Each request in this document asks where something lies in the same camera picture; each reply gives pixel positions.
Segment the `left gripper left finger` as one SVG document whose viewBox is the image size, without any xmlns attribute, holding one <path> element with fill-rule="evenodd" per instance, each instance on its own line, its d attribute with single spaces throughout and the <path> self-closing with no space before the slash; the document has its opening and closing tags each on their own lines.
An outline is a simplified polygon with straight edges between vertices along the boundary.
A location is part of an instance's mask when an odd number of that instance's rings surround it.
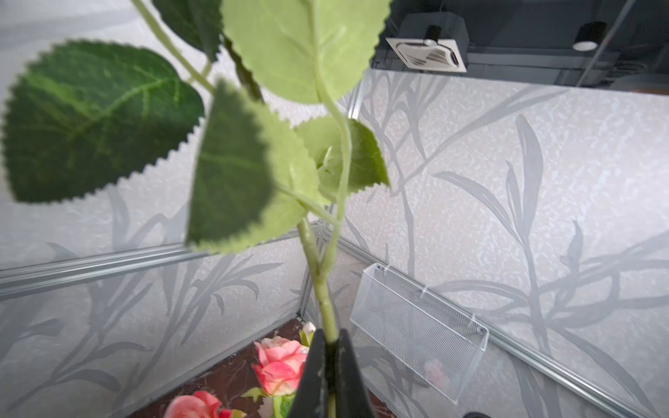
<svg viewBox="0 0 669 418">
<path fill-rule="evenodd" d="M 328 345 L 322 329 L 317 329 L 309 348 L 294 402 L 287 418 L 328 416 Z"/>
</svg>

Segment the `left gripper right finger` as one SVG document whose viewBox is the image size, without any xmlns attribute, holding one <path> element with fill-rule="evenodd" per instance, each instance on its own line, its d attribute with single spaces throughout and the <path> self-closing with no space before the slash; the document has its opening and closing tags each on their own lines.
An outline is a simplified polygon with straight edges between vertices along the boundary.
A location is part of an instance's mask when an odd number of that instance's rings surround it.
<svg viewBox="0 0 669 418">
<path fill-rule="evenodd" d="M 344 328 L 334 349 L 334 397 L 337 418 L 376 418 L 353 342 Z"/>
</svg>

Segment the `pink rose flower stem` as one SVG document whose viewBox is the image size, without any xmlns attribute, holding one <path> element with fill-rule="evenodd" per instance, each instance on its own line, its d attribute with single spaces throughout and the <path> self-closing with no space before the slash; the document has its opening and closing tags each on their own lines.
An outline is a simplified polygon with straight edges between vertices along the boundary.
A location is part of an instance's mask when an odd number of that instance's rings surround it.
<svg viewBox="0 0 669 418">
<path fill-rule="evenodd" d="M 264 338 L 254 343 L 258 363 L 253 366 L 259 388 L 243 393 L 253 402 L 268 399 L 272 402 L 272 417 L 288 417 L 308 358 L 309 347 L 300 341 L 280 336 Z"/>
</svg>

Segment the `dark pink rose stem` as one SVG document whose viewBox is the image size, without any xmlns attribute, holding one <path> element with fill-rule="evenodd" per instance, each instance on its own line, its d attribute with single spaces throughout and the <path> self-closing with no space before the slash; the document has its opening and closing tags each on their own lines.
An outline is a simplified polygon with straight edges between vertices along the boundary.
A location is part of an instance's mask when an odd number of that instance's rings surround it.
<svg viewBox="0 0 669 418">
<path fill-rule="evenodd" d="M 246 416 L 246 413 L 238 409 L 223 409 L 221 401 L 205 391 L 175 397 L 163 414 L 164 418 L 243 418 Z"/>
</svg>

